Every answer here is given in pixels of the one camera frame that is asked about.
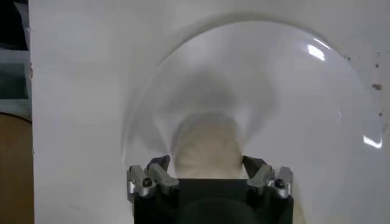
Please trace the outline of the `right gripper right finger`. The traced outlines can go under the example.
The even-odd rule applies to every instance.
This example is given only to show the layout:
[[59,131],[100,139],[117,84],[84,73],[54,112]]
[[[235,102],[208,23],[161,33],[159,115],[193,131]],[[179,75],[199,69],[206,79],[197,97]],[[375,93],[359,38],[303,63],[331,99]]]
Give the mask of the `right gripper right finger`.
[[249,179],[247,185],[255,189],[259,196],[266,189],[271,189],[277,198],[293,196],[293,172],[289,167],[280,167],[275,170],[263,159],[243,156],[243,165]]

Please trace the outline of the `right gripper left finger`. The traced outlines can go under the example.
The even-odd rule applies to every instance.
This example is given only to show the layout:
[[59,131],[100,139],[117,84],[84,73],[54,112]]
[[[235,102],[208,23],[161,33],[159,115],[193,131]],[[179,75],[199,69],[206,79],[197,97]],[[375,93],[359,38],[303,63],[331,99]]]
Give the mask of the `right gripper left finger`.
[[171,177],[167,171],[170,156],[152,158],[143,169],[140,165],[130,166],[127,170],[127,197],[153,197],[157,189],[164,195],[175,195],[179,191],[179,180]]

